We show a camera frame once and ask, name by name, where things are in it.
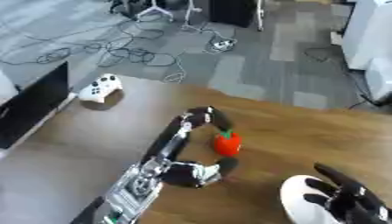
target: black robotic finger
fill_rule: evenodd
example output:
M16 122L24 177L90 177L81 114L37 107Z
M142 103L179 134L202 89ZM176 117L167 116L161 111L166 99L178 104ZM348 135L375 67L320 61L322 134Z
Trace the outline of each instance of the black robotic finger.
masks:
M316 171L323 174L324 176L328 177L337 186L345 185L355 190L361 187L360 183L358 183L357 181L349 178L345 174L336 171L332 167L325 164L316 163L314 165L314 169L316 169Z
M321 207L323 207L328 201L328 198L326 196L316 194L316 193L306 193L304 194L304 199L308 202L318 204Z
M209 113L209 111L208 111L208 107L197 107L197 108L189 108L186 111L186 113L197 115L197 114Z
M332 197L336 193L336 191L338 190L336 187L329 185L326 182L315 179L315 178L307 178L304 182L309 187L317 189L329 197Z
M213 108L211 123L220 131L227 132L233 128L233 124L228 118L217 108Z
M211 116L209 114L194 114L189 115L184 121L184 123L189 122L192 124L192 129L196 129L205 123L211 122Z
M170 140L172 140L181 128L181 121L182 118L177 116L169 123L169 125L167 125L164 131L158 136L157 140L154 141L144 154L142 161L140 162L142 165L149 161L151 157L155 157L170 142Z

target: robotic hand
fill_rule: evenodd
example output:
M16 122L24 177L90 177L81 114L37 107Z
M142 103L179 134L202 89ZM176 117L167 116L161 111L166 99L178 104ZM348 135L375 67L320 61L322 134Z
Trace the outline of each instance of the robotic hand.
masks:
M190 132L205 123L213 124L222 132L229 132L232 127L230 121L213 107L191 108L175 117L140 163L132 165L108 191L105 202L109 204L109 212L100 223L136 223L158 197L163 182L177 185L191 182L197 187L216 179L217 175L208 175L208 171L218 171L219 164L203 170L197 163L177 162L177 156L189 141ZM175 179L181 172L188 177Z
M391 210L362 183L324 164L315 164L314 168L335 185L305 175L286 180L281 189L281 200L293 222L389 223Z
M305 183L326 196L307 193L304 199L329 211L338 221L353 224L386 224L392 214L373 192L362 183L324 164L315 164L319 173L328 177L336 186L308 178Z

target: white chair base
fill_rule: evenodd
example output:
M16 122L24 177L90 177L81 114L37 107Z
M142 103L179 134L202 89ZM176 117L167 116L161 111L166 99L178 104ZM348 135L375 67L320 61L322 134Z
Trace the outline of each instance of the white chair base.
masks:
M170 22L172 22L174 20L173 14L171 12L169 12L168 10L164 10L161 7L159 7L158 4L157 4L157 0L152 0L151 3L152 3L152 6L150 8L148 8L147 10L144 10L142 12L139 12L136 15L136 21L137 22L140 22L140 17L145 16L145 15L147 15L147 14L153 12L153 11L159 11L160 13L168 16Z

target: black cable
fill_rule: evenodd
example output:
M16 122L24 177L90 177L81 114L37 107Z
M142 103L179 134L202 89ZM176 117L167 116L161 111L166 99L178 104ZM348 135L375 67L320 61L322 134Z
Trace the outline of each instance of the black cable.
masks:
M147 20L147 21L141 21L141 22L154 22L154 21L159 20L161 17L156 17L154 19ZM139 27L137 24L135 24L137 29L139 29L143 32L156 33L156 35L153 37L145 37L145 36L135 36L132 33L126 32L123 29L123 26L129 22L133 22L132 20L124 20L124 21L116 23L116 24L99 26L99 27L95 27L95 28L92 28L89 30L78 31L78 32L69 33L69 34L62 35L62 36L53 37L53 38L36 38L31 35L27 35L20 30L16 30L16 29L9 27L3 20L0 20L0 22L4 27L7 27L9 30L12 30L16 33L19 33L19 34L23 35L24 37L26 37L27 39L31 39L31 40L35 41L35 42L29 43L27 45L22 45L16 49L9 50L8 52L5 52L3 55L1 55L0 56L0 63L4 63L7 65L12 65L12 66L21 66L21 65L25 65L25 64L44 65L44 64L57 62L60 60L65 60L66 58L68 58L72 55L75 55L77 53L97 53L100 50L104 50L104 54L99 59L98 67L112 67L112 66L117 65L118 63L120 63L124 60L128 60L128 62L131 62L131 63L143 63L149 67L169 67L177 62L176 58L168 53L151 52L151 51L148 51L148 50L140 48L140 47L128 48L127 46L130 43L132 43L135 39L155 40L155 39L159 39L165 35L165 32L163 30L143 29L143 28ZM63 39L65 37L70 37L70 36L81 34L84 32L91 32L91 31L95 31L97 29L108 28L108 27L116 27L118 29L118 31L128 35L128 37L117 38L114 40L95 39L95 40L88 40L85 43L59 41L59 39ZM116 42L118 42L119 40L124 40L124 39L128 40L128 42L125 45L122 45L122 47L115 47ZM66 45L66 46L51 50L49 52L46 52L43 55L38 56L35 60L32 60L32 61L11 62L11 61L6 61L3 59L6 56L10 55L11 53L14 53L15 51L20 51L22 49L32 47L32 46L41 45L41 44L44 44L47 42L53 42L55 44L62 44L62 45ZM106 56L108 56L108 55L115 58L115 60L114 60L114 62L105 65L104 60L106 59ZM167 64L162 64L162 65L149 64L159 55L171 58L171 62L167 63Z
M363 100L363 101L357 102L357 103L351 105L350 107L348 107L348 109L353 109L353 108L355 108L357 106L360 106L360 105L364 104L365 102L368 102L368 101L367 100Z
M310 51L328 50L328 49L330 49L330 46L329 47L328 46L326 46L326 47L309 47L304 50L304 55L306 55L307 57L309 57L313 60L316 60L318 63L325 63L328 60L330 60L331 58L328 56L325 56L324 58L319 58L319 57L316 57L316 56L310 54ZM371 99L371 97L368 96L368 93L360 87L360 84L358 83L358 81L346 70L345 67L342 66L342 63L339 63L339 62L336 62L336 63L338 63L339 70L342 71L343 74L355 85L355 88L357 89L357 91L360 92L360 97L364 100L364 101L360 101L360 102L355 103L354 105L348 107L349 109L354 108L358 105L361 105L365 102L369 102L370 104L372 104L376 107L382 106L382 104L380 104L379 102L373 101Z

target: robotic arm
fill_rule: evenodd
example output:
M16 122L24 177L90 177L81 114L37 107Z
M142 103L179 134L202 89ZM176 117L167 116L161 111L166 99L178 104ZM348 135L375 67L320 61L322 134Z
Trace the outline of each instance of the robotic arm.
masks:
M222 132L229 132L232 128L231 122L213 107L191 108L175 117L141 162L132 165L108 191L105 201L110 211L101 223L136 223L158 197L163 187L162 176L186 147L190 132L205 123L213 124Z

